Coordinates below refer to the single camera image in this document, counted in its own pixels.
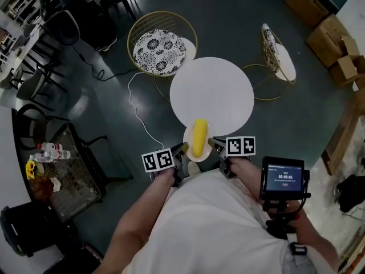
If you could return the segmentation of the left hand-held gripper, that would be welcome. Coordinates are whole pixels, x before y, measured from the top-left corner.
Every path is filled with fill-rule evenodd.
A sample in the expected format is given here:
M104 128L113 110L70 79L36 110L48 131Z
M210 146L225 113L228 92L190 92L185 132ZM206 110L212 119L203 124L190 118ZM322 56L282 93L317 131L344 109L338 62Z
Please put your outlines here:
M185 156L189 144L187 142L180 143L172 148L166 148L143 154L141 156L145 172L153 182L160 171L173 168L173 177L175 183L173 187L179 187L183 182L185 175L183 173L183 157Z

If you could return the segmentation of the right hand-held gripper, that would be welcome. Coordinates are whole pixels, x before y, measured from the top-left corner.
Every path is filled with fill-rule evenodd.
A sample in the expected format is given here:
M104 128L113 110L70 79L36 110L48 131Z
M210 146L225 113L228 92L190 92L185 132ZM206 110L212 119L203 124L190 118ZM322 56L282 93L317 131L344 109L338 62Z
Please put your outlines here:
M225 139L213 137L208 139L208 144L216 150L220 157L220 172L227 178L235 178L231 170L230 158L243 157L251 160L256 154L255 136L233 136Z

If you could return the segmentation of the white oval plate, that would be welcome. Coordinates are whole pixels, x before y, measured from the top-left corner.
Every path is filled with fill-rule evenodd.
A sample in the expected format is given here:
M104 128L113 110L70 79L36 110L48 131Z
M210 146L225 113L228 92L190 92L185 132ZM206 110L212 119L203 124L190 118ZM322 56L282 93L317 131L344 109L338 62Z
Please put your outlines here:
M212 151L212 146L210 146L208 143L208 139L210 138L211 126L207 124L207 133L204 141L204 148L202 150L202 154L199 157L195 157L192 154L193 130L194 130L194 124L191 124L189 127L186 128L183 136L183 142L188 143L188 150L186 152L186 156L188 157L188 159L193 162L199 163L205 161L209 157Z

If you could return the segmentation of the yellow corn cob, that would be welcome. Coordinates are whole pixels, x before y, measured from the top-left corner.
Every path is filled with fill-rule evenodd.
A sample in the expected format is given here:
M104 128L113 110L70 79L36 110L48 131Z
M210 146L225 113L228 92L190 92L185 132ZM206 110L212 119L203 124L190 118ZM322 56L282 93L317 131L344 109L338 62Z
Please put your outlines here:
M206 119L196 119L192 138L192 155L195 158L199 158L203 153L207 133L208 122Z

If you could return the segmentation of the person's right forearm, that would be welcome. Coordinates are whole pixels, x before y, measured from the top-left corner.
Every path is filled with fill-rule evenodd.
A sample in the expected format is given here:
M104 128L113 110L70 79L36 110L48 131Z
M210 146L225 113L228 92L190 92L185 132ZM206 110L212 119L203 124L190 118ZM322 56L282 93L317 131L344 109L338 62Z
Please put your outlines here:
M260 199L261 170L245 158L230 158L230 162L231 171L237 175L252 197L259 204L263 204ZM303 208L289 224L296 228L298 243L314 248L333 270L338 269L339 257L335 247L318 233Z

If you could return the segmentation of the person's left forearm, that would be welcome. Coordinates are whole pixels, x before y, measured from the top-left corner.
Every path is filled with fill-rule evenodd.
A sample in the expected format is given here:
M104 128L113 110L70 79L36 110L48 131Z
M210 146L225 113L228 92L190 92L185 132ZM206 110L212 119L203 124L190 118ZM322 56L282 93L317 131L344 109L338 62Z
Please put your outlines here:
M174 172L173 168L160 171L121 217L101 264L92 274L121 274L143 248L175 183Z

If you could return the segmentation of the round white table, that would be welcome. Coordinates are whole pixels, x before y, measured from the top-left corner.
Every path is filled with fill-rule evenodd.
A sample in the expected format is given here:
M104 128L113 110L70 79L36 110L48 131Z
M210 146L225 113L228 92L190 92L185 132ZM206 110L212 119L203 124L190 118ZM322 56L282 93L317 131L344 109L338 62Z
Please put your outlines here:
M254 107L248 76L232 62L216 57L184 63L172 80L169 97L173 112L185 127L205 119L214 136L239 130Z

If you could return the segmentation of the person's white shirt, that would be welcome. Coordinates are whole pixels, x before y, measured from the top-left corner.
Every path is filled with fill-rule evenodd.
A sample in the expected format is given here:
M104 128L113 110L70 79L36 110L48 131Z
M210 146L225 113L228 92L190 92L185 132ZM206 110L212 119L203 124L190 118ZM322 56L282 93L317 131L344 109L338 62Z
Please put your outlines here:
M171 194L122 274L317 274L266 231L268 218L235 181L204 173Z

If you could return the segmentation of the gold chair round floral cushion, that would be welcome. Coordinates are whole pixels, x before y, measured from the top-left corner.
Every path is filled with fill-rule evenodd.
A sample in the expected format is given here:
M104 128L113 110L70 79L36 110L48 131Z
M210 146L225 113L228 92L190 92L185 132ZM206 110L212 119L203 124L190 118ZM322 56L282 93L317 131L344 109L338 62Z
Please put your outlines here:
M139 18L127 37L127 51L136 68L156 78L171 78L194 60L197 34L187 19L170 11Z

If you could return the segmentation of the dark glass side table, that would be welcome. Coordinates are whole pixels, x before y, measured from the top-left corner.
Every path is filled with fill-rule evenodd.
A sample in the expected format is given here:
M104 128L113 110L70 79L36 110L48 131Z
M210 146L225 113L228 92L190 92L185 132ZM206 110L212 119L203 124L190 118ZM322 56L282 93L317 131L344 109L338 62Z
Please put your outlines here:
M89 145L100 139L107 137L100 136L85 142L78 137L72 123L63 123L51 140L70 150L71 158L47 164L44 175L45 178L58 178L61 182L60 191L42 197L43 191L35 181L27 179L26 171L22 168L22 177L31 200L44 200L63 223L100 202L106 194L106 176L89 148Z

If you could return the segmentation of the black bag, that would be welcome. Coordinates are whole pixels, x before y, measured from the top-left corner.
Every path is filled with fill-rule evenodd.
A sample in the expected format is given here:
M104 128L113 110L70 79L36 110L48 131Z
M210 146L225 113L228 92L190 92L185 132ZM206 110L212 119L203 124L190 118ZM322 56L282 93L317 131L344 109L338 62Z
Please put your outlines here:
M365 175L350 175L336 186L338 203L343 213L348 213L355 206L365 201Z

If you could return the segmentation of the red dried plant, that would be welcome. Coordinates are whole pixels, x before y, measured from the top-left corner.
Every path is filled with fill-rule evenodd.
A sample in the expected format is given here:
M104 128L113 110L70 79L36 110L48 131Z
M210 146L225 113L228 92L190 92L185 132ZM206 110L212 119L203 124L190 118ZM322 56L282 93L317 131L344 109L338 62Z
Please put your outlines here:
M50 179L30 179L31 193L36 200L46 201L53 193L53 184Z

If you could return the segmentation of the brown cardboard box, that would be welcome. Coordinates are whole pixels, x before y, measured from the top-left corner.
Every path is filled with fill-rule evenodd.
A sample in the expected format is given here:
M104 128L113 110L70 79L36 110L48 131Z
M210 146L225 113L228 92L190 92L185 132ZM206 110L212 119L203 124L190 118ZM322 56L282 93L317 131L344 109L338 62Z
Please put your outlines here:
M311 27L316 27L329 15L318 0L285 0L285 3Z
M337 86L360 83L365 86L365 57L360 54L358 45L350 36L342 35L344 44L343 56L330 68L330 74Z
M349 36L349 33L338 17L331 14L309 35L306 44L329 68L346 52L342 36Z

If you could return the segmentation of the yellow sunflower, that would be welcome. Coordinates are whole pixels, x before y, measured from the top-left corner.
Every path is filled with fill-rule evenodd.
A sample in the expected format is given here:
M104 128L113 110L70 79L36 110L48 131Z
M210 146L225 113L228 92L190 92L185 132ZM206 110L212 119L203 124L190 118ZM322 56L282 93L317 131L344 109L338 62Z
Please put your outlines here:
M35 169L37 165L33 160L28 160L26 164L26 177L28 179L34 179L35 178Z

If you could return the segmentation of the black curved chair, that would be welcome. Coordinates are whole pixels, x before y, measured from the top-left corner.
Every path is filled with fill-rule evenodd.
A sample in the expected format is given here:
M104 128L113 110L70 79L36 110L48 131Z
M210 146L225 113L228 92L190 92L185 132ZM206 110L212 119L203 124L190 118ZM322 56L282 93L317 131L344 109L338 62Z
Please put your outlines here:
M51 120L70 122L67 118L46 115L34 104L26 104L15 112L14 133L21 149L31 151L46 142L47 125Z

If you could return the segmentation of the grey office chair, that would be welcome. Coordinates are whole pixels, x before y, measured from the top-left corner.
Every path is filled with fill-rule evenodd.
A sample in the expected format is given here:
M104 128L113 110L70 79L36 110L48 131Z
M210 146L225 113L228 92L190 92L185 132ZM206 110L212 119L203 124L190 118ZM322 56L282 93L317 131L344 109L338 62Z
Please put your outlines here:
M39 0L40 14L49 34L61 45L72 46L80 38L78 24L68 10L70 0Z

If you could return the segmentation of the wooden frame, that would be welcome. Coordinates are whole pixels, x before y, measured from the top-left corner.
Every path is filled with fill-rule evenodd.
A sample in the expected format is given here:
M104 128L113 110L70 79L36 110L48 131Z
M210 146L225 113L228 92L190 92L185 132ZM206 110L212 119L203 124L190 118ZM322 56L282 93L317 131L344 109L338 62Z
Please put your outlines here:
M361 116L365 116L365 87L354 92L333 136L322 153L322 160L329 175L336 174Z

